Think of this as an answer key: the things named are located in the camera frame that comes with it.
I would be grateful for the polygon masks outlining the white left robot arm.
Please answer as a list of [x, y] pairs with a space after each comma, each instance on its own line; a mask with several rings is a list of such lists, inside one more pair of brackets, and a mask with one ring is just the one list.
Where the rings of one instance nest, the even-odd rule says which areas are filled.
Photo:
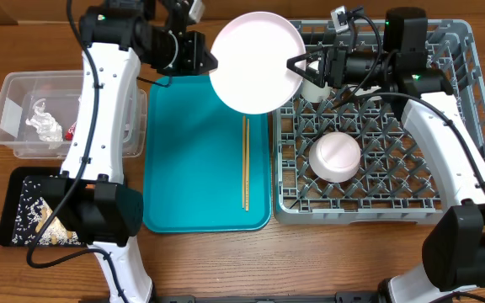
[[75, 132], [55, 177], [40, 181], [51, 219], [77, 234], [98, 260], [112, 302], [151, 302], [155, 287], [137, 243], [142, 194], [125, 184], [123, 135], [128, 103], [137, 95], [143, 64], [166, 77], [214, 70], [205, 36], [193, 30], [200, 0], [166, 1], [163, 26], [153, 1], [106, 1], [69, 24], [83, 57], [83, 85]]

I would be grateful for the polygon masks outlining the cream plastic cup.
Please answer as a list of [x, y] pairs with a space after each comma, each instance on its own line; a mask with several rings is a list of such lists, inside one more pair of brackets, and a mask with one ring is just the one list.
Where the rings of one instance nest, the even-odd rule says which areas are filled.
[[304, 80], [301, 85], [301, 96], [311, 103], [322, 102], [330, 96], [331, 92], [332, 89], [328, 85], [320, 88], [308, 80]]

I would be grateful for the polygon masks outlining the foil wrapper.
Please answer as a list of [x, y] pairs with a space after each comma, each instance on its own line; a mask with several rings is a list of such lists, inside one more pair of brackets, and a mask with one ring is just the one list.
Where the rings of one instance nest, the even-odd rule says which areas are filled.
[[33, 110], [33, 116], [25, 124], [35, 128], [41, 141], [62, 142], [62, 126], [50, 113], [45, 112], [45, 99], [38, 100], [33, 105]]

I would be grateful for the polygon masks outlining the pink plate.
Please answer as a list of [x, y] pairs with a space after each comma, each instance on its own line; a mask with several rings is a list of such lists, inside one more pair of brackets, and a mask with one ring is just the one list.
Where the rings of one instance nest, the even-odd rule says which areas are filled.
[[305, 52], [301, 35], [284, 17], [245, 13], [230, 21], [213, 42], [217, 68], [210, 72], [212, 87], [229, 108], [266, 114], [299, 90], [302, 77], [287, 68], [287, 61]]

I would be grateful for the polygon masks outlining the red snack wrapper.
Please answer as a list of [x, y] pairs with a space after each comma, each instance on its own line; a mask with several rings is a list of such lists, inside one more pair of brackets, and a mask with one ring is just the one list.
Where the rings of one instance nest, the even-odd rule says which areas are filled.
[[70, 128], [67, 130], [66, 134], [65, 134], [65, 140], [66, 141], [72, 141], [73, 137], [74, 137], [74, 133], [75, 133], [75, 129], [76, 129], [76, 122], [74, 122]]

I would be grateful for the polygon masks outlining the grey dishwasher rack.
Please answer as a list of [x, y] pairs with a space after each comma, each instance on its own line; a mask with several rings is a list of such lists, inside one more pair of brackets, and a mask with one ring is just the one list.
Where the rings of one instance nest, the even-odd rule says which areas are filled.
[[[468, 22], [432, 19], [428, 64], [442, 70], [462, 121], [485, 160], [485, 83]], [[360, 145], [360, 167], [343, 183], [312, 171], [308, 153], [320, 136], [342, 131]], [[411, 221], [434, 224], [443, 214], [438, 189], [422, 152], [389, 105], [373, 98], [337, 106], [300, 95], [273, 113], [274, 215], [283, 224], [350, 224]]]

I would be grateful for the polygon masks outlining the rice and peanut scraps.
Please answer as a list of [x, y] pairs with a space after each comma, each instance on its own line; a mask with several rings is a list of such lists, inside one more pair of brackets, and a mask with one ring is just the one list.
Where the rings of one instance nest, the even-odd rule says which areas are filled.
[[[37, 236], [52, 209], [40, 195], [40, 176], [27, 176], [20, 188], [19, 203], [14, 217], [10, 245], [27, 247]], [[68, 231], [55, 218], [43, 233], [38, 245], [40, 247], [82, 247], [75, 231]]]

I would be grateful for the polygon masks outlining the small pink bowl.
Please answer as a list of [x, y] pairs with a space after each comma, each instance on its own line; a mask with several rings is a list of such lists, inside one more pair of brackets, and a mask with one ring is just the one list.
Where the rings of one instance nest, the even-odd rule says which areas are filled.
[[360, 167], [361, 151], [358, 142], [350, 135], [332, 132], [321, 136], [309, 151], [312, 171], [331, 183], [351, 179]]

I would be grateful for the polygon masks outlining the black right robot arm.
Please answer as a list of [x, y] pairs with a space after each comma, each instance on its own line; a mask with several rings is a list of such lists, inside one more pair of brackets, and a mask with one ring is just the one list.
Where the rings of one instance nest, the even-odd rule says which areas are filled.
[[450, 81], [427, 62], [428, 23], [421, 8], [392, 8], [384, 27], [374, 28], [376, 51], [324, 46], [301, 55], [316, 69], [301, 69], [298, 57], [286, 62], [319, 87], [353, 85], [353, 102], [369, 98], [372, 87], [414, 138], [437, 185], [445, 213], [424, 241], [420, 265], [382, 281], [376, 302], [450, 302], [485, 288], [485, 161]]

